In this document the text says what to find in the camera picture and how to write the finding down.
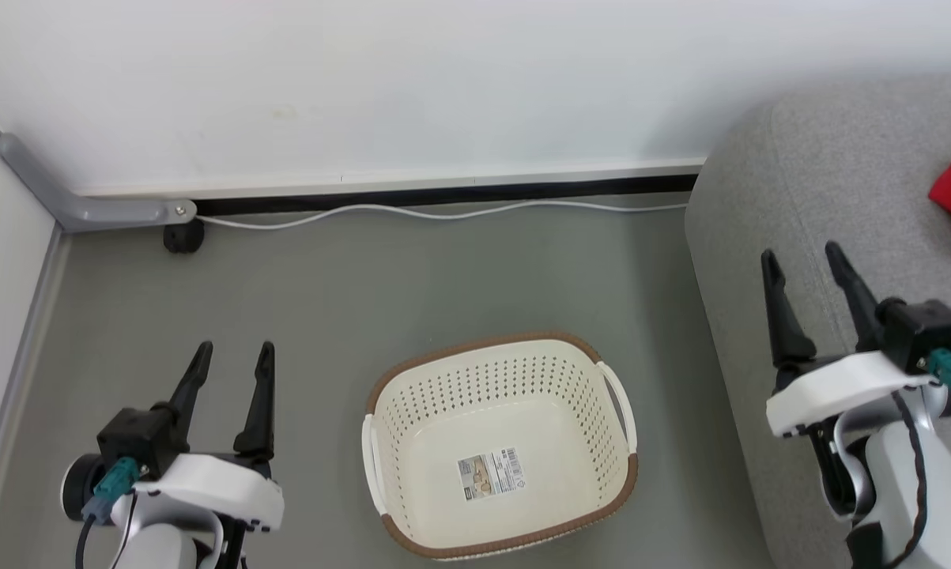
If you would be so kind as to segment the black round caster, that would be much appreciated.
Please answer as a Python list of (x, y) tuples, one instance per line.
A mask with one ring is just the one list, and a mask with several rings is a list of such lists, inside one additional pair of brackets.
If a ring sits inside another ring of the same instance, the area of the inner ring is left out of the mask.
[(186, 224), (168, 224), (162, 228), (162, 245), (172, 254), (193, 254), (204, 242), (206, 227), (202, 220)]

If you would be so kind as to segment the cream perforated laundry basket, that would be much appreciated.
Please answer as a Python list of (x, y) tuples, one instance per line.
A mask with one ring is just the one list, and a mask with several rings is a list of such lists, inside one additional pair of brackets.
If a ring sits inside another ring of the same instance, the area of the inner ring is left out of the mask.
[[(514, 447), (526, 488), (466, 501), (457, 461)], [(403, 361), (360, 429), (372, 503), (392, 540), (440, 562), (529, 548), (604, 521), (640, 458), (628, 395), (586, 340), (541, 332)]]

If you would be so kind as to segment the grey fabric sofa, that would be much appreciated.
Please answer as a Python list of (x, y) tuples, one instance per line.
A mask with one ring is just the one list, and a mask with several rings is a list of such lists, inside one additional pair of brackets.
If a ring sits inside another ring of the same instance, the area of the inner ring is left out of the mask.
[(850, 569), (807, 439), (765, 418), (775, 384), (760, 255), (776, 253), (822, 356), (857, 335), (827, 266), (840, 243), (878, 299), (951, 306), (951, 216), (928, 198), (951, 163), (951, 72), (819, 85), (729, 130), (693, 187), (685, 230), (765, 544), (776, 569)]

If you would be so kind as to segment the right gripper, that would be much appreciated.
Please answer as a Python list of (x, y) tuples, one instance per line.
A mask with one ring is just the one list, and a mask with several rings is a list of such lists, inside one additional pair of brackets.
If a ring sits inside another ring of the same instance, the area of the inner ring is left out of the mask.
[(774, 251), (761, 253), (765, 316), (769, 348), (776, 368), (774, 393), (765, 403), (765, 417), (775, 437), (799, 435), (843, 412), (887, 402), (891, 393), (916, 388), (926, 416), (940, 417), (940, 385), (931, 375), (909, 375), (878, 352), (883, 326), (877, 301), (836, 241), (827, 241), (825, 254), (834, 281), (843, 291), (857, 332), (856, 354), (826, 364), (815, 359), (817, 349), (805, 335), (786, 293), (786, 278)]

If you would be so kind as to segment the black baseboard strip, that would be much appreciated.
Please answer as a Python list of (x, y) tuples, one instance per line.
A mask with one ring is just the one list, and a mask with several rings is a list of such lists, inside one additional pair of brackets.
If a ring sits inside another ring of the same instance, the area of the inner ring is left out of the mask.
[(268, 213), (326, 212), (350, 205), (385, 205), (392, 208), (479, 204), (519, 199), (559, 199), (599, 195), (688, 192), (696, 174), (581, 181), (581, 183), (519, 183), (484, 187), (441, 187), (432, 190), (356, 192), (355, 194), (292, 195), (292, 197), (197, 199), (201, 216), (268, 215)]

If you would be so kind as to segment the grey skirting strip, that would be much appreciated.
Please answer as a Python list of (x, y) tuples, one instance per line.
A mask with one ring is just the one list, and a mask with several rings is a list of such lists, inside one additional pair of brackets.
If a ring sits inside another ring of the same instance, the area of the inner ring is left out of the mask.
[(53, 228), (34, 293), (26, 315), (15, 359), (0, 401), (0, 501), (8, 474), (10, 455), (25, 404), (35, 378), (50, 320), (60, 292), (71, 238), (59, 224)]

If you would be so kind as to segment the black tape patch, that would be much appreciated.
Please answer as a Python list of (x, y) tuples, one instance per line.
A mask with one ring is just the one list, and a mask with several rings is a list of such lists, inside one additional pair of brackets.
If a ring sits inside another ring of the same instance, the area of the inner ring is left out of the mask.
[(885, 569), (884, 532), (879, 522), (854, 526), (845, 537), (851, 569)]

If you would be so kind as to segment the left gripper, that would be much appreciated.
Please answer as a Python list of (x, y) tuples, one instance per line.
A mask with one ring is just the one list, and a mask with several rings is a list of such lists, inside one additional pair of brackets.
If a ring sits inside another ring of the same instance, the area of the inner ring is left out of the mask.
[[(199, 391), (210, 371), (213, 343), (194, 352), (165, 403), (171, 433), (188, 433)], [(255, 388), (233, 454), (179, 454), (160, 478), (135, 491), (137, 527), (173, 525), (211, 532), (222, 519), (243, 522), (251, 532), (276, 532), (285, 516), (281, 486), (270, 475), (275, 456), (275, 345), (266, 340), (255, 365)]]

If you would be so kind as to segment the paper label sticker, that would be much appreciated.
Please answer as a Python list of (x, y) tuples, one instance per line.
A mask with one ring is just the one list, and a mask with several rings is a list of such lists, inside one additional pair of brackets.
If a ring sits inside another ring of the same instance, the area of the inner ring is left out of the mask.
[(508, 494), (526, 488), (521, 458), (514, 447), (457, 461), (466, 501)]

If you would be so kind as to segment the white baseboard trim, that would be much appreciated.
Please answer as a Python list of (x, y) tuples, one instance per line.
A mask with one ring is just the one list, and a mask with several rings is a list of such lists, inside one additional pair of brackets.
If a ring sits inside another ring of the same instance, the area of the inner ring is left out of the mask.
[(541, 168), (436, 171), (378, 171), (323, 175), (319, 178), (229, 178), (215, 183), (172, 185), (117, 185), (78, 187), (74, 193), (88, 198), (227, 199), (342, 195), (362, 192), (435, 190), (436, 188), (490, 187), (524, 183), (583, 183), (617, 178), (692, 175), (700, 172), (705, 157), (638, 160), (631, 162), (550, 165)]

